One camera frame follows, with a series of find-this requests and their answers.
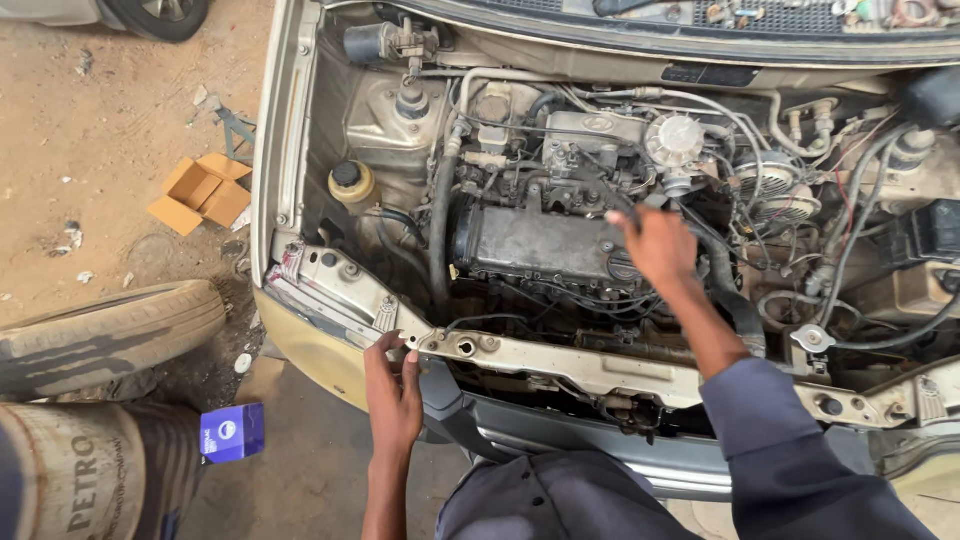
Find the oil filter box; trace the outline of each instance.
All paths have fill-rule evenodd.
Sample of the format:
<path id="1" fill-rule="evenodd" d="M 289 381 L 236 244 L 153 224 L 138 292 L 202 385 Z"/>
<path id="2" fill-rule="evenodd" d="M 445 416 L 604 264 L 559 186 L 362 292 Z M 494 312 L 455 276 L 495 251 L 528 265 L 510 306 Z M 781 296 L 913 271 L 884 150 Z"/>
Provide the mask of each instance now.
<path id="1" fill-rule="evenodd" d="M 238 405 L 200 416 L 200 451 L 214 463 L 263 450 L 263 404 Z"/>

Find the hand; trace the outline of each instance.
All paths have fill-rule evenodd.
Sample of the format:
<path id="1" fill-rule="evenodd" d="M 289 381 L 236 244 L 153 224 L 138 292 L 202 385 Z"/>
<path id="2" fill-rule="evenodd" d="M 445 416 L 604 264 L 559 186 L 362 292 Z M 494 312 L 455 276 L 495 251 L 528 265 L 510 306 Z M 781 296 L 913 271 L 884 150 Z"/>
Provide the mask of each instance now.
<path id="1" fill-rule="evenodd" d="M 674 212 L 636 205 L 642 230 L 621 211 L 607 212 L 607 221 L 623 232 L 627 252 L 640 274 L 660 294 L 688 284 L 697 262 L 697 239 Z"/>
<path id="2" fill-rule="evenodd" d="M 402 390 L 387 360 L 387 351 L 399 349 L 403 344 L 400 331 L 389 331 L 363 353 L 374 458 L 409 457 L 423 427 L 417 351 L 411 351 L 403 361 Z"/>

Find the sleeve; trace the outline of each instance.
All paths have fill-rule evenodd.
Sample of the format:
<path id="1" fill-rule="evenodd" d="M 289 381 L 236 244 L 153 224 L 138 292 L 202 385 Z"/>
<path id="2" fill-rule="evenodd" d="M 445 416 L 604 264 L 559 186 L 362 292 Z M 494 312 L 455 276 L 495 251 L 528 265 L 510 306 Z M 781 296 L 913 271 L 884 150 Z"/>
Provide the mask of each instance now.
<path id="1" fill-rule="evenodd" d="M 733 483 L 740 540 L 935 539 L 883 479 L 840 464 L 793 381 L 737 362 L 701 387 Z"/>

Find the car wheel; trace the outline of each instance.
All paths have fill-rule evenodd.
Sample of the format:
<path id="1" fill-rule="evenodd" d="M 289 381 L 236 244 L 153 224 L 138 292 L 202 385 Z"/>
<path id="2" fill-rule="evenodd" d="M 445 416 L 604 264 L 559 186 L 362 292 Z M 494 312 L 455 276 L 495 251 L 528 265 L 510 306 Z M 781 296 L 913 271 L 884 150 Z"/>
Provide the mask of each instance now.
<path id="1" fill-rule="evenodd" d="M 131 32 L 159 41 L 190 39 L 206 19 L 209 0 L 102 0 Z"/>
<path id="2" fill-rule="evenodd" d="M 174 282 L 0 328 L 0 401 L 103 384 L 195 349 L 226 323 L 213 283 Z"/>

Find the yellow fluid reservoir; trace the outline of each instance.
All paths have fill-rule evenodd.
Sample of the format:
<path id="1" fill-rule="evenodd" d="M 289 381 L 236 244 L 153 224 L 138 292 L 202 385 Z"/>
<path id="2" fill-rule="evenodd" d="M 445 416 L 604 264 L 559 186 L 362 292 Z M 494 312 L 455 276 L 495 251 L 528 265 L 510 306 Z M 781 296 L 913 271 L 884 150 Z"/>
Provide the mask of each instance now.
<path id="1" fill-rule="evenodd" d="M 360 161 L 344 161 L 333 167 L 328 184 L 333 198 L 353 215 L 360 215 L 380 202 L 380 188 L 376 186 L 373 172 Z"/>

